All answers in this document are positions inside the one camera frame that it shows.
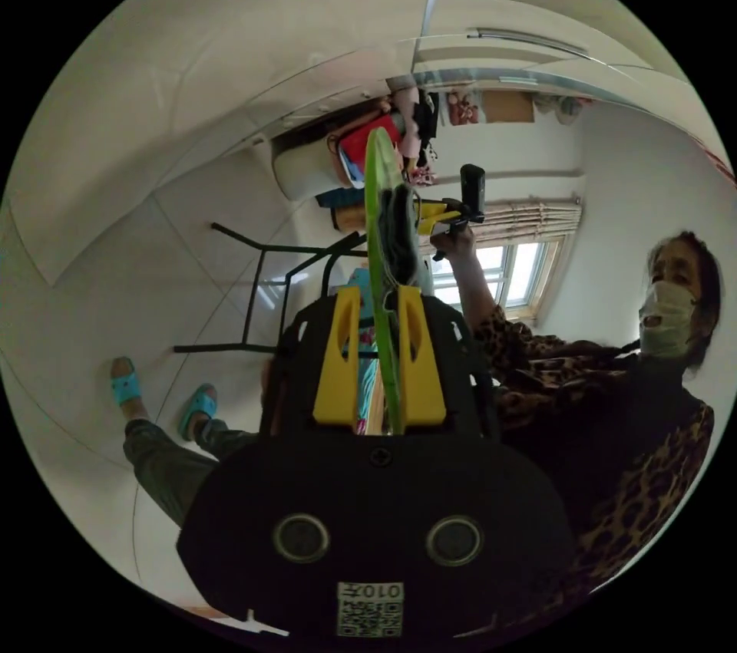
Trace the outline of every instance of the window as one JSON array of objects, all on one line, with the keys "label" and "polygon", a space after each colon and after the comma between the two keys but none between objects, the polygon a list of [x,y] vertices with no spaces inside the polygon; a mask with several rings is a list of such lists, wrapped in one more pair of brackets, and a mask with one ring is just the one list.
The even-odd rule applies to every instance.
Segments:
[{"label": "window", "polygon": [[[534,320],[545,293],[550,273],[563,240],[477,246],[476,256],[484,270],[489,292],[504,308],[509,320]],[[461,296],[447,259],[434,262],[428,257],[435,297],[461,308]]]}]

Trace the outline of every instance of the gray pants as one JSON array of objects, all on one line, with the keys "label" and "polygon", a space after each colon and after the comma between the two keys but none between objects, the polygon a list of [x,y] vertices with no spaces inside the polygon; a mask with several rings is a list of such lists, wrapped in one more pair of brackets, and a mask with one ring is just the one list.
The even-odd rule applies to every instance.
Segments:
[{"label": "gray pants", "polygon": [[[222,420],[209,420],[195,431],[197,445],[224,461],[252,444],[257,436],[228,430]],[[194,497],[217,462],[174,443],[149,420],[132,420],[125,427],[125,457],[133,464],[138,483],[148,496],[179,526]]]}]

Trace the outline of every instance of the blue slipper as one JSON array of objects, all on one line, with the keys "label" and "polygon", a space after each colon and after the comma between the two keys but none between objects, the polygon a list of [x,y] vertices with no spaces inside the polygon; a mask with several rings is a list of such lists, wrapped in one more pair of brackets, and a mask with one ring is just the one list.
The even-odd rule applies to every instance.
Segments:
[{"label": "blue slipper", "polygon": [[130,374],[126,374],[124,377],[111,378],[113,396],[115,397],[118,405],[122,405],[124,402],[131,400],[134,397],[140,397],[140,387],[138,386],[136,369],[130,359],[128,359],[128,362],[131,364]]},{"label": "blue slipper", "polygon": [[212,384],[201,384],[197,391],[192,396],[190,403],[187,405],[187,409],[184,411],[184,415],[179,423],[179,435],[184,440],[192,440],[187,435],[187,429],[190,426],[190,420],[194,413],[205,413],[209,417],[215,417],[217,411],[217,402],[208,394],[205,394],[205,390],[214,390]]}]

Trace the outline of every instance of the curtain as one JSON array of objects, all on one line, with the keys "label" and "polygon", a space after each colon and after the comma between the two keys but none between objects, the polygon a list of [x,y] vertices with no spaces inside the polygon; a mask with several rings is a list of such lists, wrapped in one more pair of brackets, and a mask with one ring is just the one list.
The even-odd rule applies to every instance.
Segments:
[{"label": "curtain", "polygon": [[[489,203],[486,220],[472,223],[477,246],[504,246],[533,241],[549,241],[575,233],[583,207],[579,200],[554,203],[524,200],[516,203]],[[427,236],[420,237],[420,253],[435,251]]]}]

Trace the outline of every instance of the yellow plastic part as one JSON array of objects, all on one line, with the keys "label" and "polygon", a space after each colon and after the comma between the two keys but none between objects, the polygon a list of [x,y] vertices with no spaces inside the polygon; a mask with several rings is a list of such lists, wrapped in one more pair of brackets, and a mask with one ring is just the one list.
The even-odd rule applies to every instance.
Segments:
[{"label": "yellow plastic part", "polygon": [[402,428],[441,425],[445,400],[419,288],[399,286],[398,316]]},{"label": "yellow plastic part", "polygon": [[420,236],[430,236],[436,223],[449,221],[460,216],[457,210],[448,210],[445,203],[421,203],[419,213],[420,223],[417,227],[417,233]]},{"label": "yellow plastic part", "polygon": [[[312,417],[318,424],[350,426],[354,432],[359,418],[360,311],[360,289],[340,288],[312,409]],[[346,341],[348,355],[344,357]]]}]

